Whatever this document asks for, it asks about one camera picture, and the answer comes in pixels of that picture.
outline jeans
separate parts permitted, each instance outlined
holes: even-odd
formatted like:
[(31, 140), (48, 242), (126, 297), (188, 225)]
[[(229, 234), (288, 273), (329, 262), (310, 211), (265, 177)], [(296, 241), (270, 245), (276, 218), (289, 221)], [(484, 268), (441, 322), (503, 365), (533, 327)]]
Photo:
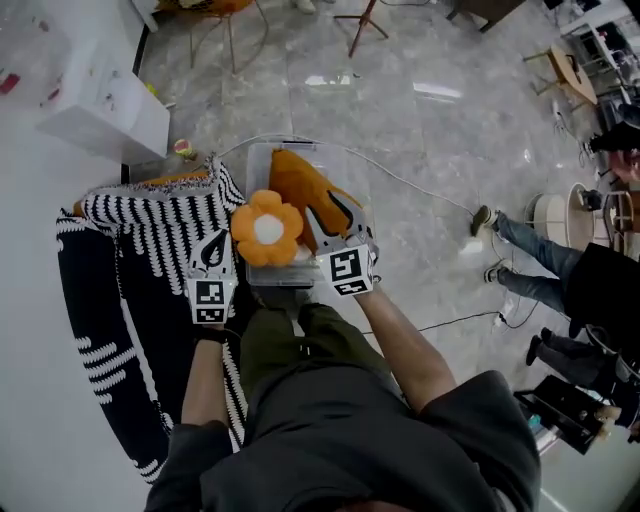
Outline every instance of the jeans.
[(546, 240), (529, 226), (512, 221), (502, 212), (498, 212), (498, 220), (493, 229), (558, 277), (531, 277), (502, 269), (498, 272), (498, 282), (513, 293), (540, 301), (551, 309), (564, 313), (564, 294), (569, 277), (582, 252)]

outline white cable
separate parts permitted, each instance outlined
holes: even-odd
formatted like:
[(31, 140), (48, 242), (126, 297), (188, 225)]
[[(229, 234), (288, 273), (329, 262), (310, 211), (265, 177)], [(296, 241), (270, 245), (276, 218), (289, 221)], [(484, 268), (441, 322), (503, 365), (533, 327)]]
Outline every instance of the white cable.
[(473, 212), (471, 210), (469, 210), (469, 208), (467, 208), (466, 206), (462, 206), (459, 203), (456, 203), (455, 201), (449, 199), (448, 197), (444, 197), (441, 196), (439, 194), (436, 194), (435, 192), (429, 192), (428, 190), (425, 190), (421, 187), (419, 187), (418, 185), (416, 185), (415, 183), (411, 183), (410, 181), (405, 180), (404, 178), (401, 178), (400, 176), (398, 176), (397, 174), (391, 172), (389, 169), (387, 169), (386, 167), (384, 167), (383, 165), (379, 164), (378, 162), (376, 162), (375, 160), (372, 160), (371, 158), (363, 155), (362, 153), (358, 153), (357, 151), (348, 148), (346, 146), (343, 146), (341, 144), (333, 144), (331, 142), (323, 142), (321, 140), (315, 140), (315, 139), (311, 139), (309, 137), (305, 137), (304, 135), (293, 135), (290, 133), (265, 133), (262, 135), (256, 135), (255, 137), (251, 137), (247, 140), (244, 140), (242, 142), (240, 142), (239, 144), (236, 144), (235, 146), (233, 146), (230, 149), (227, 149), (225, 151), (223, 151), (222, 153), (219, 153), (218, 156), (220, 158), (222, 158), (223, 156), (225, 156), (226, 154), (230, 153), (231, 151), (239, 148), (240, 146), (244, 146), (245, 144), (248, 144), (249, 142), (252, 142), (254, 140), (257, 139), (264, 139), (264, 138), (270, 138), (270, 137), (286, 137), (286, 138), (293, 138), (293, 139), (302, 139), (303, 141), (307, 141), (307, 142), (313, 142), (315, 144), (323, 144), (325, 146), (337, 146), (339, 148), (342, 148), (346, 151), (348, 151), (349, 153), (352, 153), (356, 156), (359, 156), (360, 158), (363, 158), (364, 160), (366, 160), (367, 162), (375, 165), (376, 167), (382, 169), (384, 172), (386, 172), (389, 176), (391, 176), (392, 178), (401, 181), (402, 183), (405, 183), (406, 185), (409, 185), (410, 187), (415, 188), (416, 190), (418, 190), (419, 192), (422, 192), (425, 195), (428, 196), (432, 196), (432, 197), (437, 197), (438, 199), (442, 199), (443, 201), (447, 201), (448, 203), (451, 203), (454, 206), (457, 206), (458, 208), (462, 208), (464, 211), (466, 211), (469, 215), (473, 216)]

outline olive green pants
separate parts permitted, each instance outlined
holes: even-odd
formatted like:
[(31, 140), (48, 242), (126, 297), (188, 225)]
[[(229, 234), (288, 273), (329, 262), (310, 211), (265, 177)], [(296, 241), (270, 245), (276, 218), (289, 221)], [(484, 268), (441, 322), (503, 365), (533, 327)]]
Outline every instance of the olive green pants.
[(240, 383), (247, 399), (256, 384), (290, 364), (321, 357), (357, 363), (390, 373), (384, 358), (371, 347), (359, 329), (346, 322), (335, 309), (307, 304), (300, 309), (298, 323), (304, 337), (293, 334), (293, 324), (284, 310), (260, 309), (242, 336)]

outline table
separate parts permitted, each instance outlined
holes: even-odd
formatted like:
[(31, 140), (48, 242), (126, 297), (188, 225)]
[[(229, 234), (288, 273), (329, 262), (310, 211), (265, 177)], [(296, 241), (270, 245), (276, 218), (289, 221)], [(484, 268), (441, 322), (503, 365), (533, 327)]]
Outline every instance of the table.
[(559, 86), (569, 89), (573, 94), (580, 98), (580, 103), (572, 109), (572, 112), (587, 103), (591, 103), (592, 105), (598, 104), (596, 91), (593, 89), (593, 84), (584, 69), (582, 69), (581, 66), (578, 66), (578, 71), (574, 72), (569, 57), (562, 49), (560, 49), (559, 46), (554, 44), (546, 52), (538, 53), (531, 57), (525, 57), (524, 61), (528, 62), (534, 59), (541, 59), (543, 57), (549, 58), (557, 79), (555, 82), (548, 82), (543, 89), (536, 91), (538, 96), (554, 86)]

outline gray t-shirt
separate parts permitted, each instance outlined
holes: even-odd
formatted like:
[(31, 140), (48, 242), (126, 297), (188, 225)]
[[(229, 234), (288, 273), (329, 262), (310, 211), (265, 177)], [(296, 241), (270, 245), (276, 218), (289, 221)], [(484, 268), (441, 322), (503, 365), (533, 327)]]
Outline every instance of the gray t-shirt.
[(536, 508), (533, 436), (500, 374), (471, 379), (414, 414), (368, 369), (305, 362), (250, 404), (244, 447), (224, 425), (175, 427), (148, 511), (335, 510), (382, 501), (410, 510)]

